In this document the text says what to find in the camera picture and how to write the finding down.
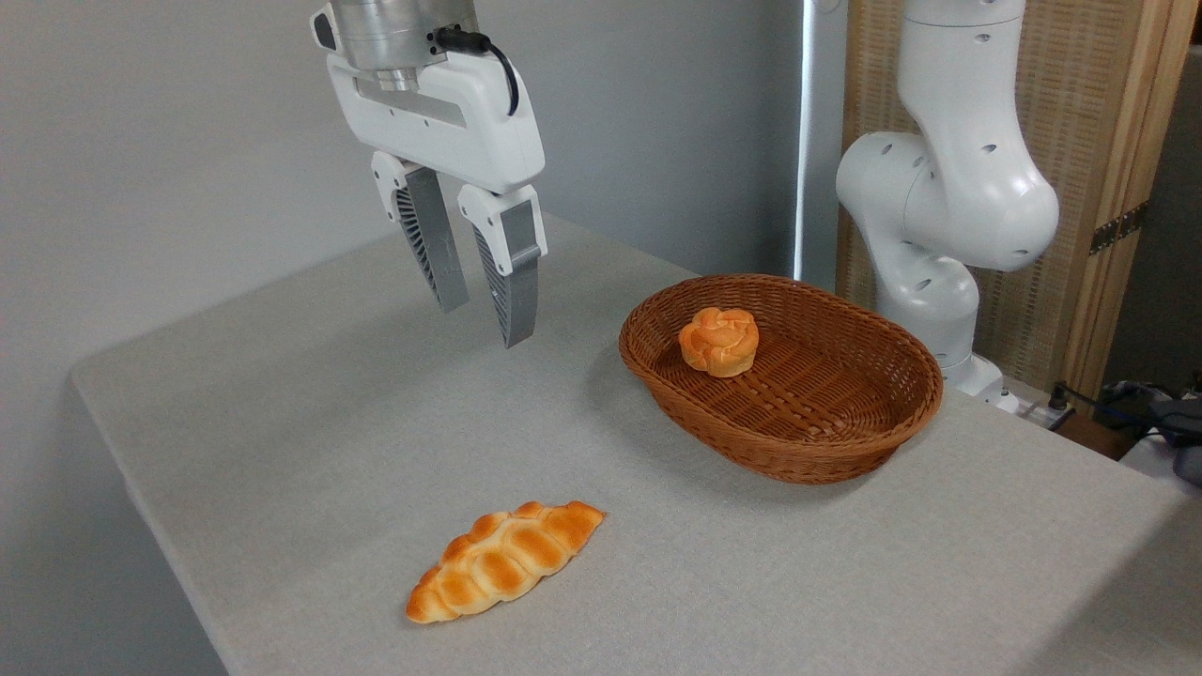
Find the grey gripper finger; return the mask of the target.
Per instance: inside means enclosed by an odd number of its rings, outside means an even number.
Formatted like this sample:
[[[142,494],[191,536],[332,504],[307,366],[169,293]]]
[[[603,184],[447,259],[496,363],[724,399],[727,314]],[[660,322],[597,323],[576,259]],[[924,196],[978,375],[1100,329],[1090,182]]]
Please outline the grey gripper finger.
[[[502,342],[511,349],[535,332],[538,261],[547,253],[537,192],[523,186],[494,195],[465,184],[456,203],[472,223]]]
[[[468,303],[468,281],[456,253],[438,172],[377,150],[371,172],[385,215],[398,223],[444,313]]]

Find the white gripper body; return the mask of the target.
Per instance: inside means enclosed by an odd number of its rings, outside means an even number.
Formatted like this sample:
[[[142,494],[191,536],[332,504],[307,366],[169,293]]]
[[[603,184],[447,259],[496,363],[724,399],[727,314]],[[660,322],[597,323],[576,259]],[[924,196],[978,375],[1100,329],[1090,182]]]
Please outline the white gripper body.
[[[514,192],[545,171],[545,146],[526,85],[494,57],[451,53],[421,69],[415,91],[386,91],[377,77],[328,54],[328,75],[355,137],[490,192]]]

